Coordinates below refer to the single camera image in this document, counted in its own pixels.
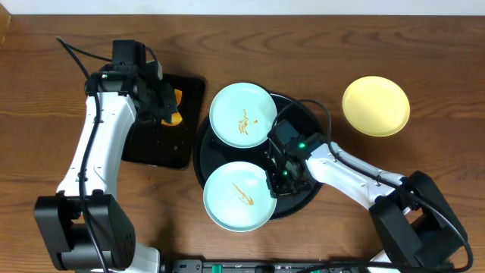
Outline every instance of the food scrap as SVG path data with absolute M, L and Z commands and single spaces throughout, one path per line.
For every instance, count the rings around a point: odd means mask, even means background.
M 248 205 L 248 206 L 253 206 L 253 205 L 255 204 L 255 202 L 252 200 L 252 198 L 251 198 L 251 197 L 247 197 L 247 195 L 246 195 L 246 194 L 244 194 L 244 193 L 243 193 L 243 192 L 242 192 L 242 191 L 241 191 L 241 190 L 238 188 L 238 186 L 236 186 L 234 183 L 233 183 L 233 185 L 235 186 L 236 190 L 237 190 L 237 191 L 239 192 L 239 194 L 241 195 L 241 197 L 239 197 L 239 196 L 237 197 L 237 198 L 239 198 L 239 200 L 241 200 L 241 202 L 245 203 L 245 204 L 246 204 L 246 205 Z
M 248 131 L 246 130 L 246 127 L 248 127 L 248 117 L 247 117 L 246 110 L 245 109 L 243 110 L 244 110 L 244 117 L 242 118 L 242 120 L 239 121 L 239 132 L 249 135 Z

